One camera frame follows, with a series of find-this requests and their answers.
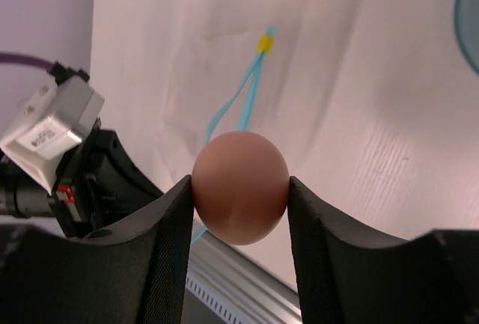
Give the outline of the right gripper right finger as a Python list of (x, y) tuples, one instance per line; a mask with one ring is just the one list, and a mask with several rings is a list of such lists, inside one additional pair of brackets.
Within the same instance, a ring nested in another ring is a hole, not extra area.
[(476, 323), (478, 232), (404, 240), (317, 197), (295, 177), (287, 208), (304, 323)]

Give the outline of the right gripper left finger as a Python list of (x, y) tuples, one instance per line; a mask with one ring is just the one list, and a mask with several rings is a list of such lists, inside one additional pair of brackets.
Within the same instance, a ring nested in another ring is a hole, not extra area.
[(179, 323), (192, 235), (192, 183), (83, 239), (1, 227), (3, 323)]

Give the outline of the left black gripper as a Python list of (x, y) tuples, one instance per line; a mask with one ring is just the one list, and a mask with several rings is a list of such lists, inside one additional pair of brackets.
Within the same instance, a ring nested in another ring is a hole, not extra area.
[(99, 120), (84, 143), (61, 157), (51, 193), (1, 155), (1, 214), (55, 218), (67, 237), (87, 236), (162, 195), (127, 155), (117, 133), (102, 129)]

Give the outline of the brown egg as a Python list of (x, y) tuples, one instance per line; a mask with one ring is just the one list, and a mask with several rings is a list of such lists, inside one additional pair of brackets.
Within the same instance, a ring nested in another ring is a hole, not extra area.
[(197, 214), (209, 232), (231, 245), (260, 241), (280, 222), (290, 175), (279, 149), (253, 132), (228, 132), (198, 154), (192, 169)]

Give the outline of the clear zip top bag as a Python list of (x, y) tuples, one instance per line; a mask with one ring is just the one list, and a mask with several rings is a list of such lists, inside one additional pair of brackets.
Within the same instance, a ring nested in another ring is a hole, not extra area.
[[(190, 174), (201, 150), (228, 132), (251, 128), (267, 57), (275, 41), (275, 28), (247, 34), (248, 55), (243, 71), (233, 66), (241, 37), (182, 46), (168, 72), (161, 130), (155, 144), (171, 180)], [(211, 233), (194, 204), (192, 240)]]

